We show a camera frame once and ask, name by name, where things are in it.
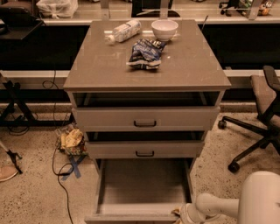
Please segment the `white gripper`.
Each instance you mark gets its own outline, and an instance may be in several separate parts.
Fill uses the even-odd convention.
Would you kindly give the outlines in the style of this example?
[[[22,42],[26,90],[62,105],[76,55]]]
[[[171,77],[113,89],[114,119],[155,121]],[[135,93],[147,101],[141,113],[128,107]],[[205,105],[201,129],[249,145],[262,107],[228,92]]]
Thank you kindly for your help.
[[[221,214],[203,214],[191,203],[175,208],[171,213],[177,217],[173,224],[206,224],[207,222],[216,221],[221,217]]]

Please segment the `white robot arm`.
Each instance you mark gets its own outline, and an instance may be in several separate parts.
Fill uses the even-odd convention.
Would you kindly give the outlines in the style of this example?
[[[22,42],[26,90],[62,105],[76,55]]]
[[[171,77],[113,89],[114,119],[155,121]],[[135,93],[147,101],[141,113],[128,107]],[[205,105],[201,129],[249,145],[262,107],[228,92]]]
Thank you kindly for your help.
[[[202,193],[172,213],[178,216],[175,224],[205,224],[225,217],[237,219],[237,224],[280,224],[280,176],[256,171],[245,179],[239,199]]]

